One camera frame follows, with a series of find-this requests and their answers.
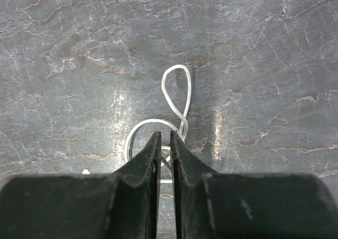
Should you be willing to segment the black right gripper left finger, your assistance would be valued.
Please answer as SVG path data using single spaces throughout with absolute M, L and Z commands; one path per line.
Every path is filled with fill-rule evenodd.
M 160 132 L 104 174 L 22 174 L 1 182 L 1 238 L 155 238 Z

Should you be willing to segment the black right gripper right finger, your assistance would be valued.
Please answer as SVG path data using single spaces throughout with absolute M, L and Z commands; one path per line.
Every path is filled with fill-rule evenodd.
M 337 204 L 308 173 L 219 173 L 171 133 L 178 238 L 337 238 Z

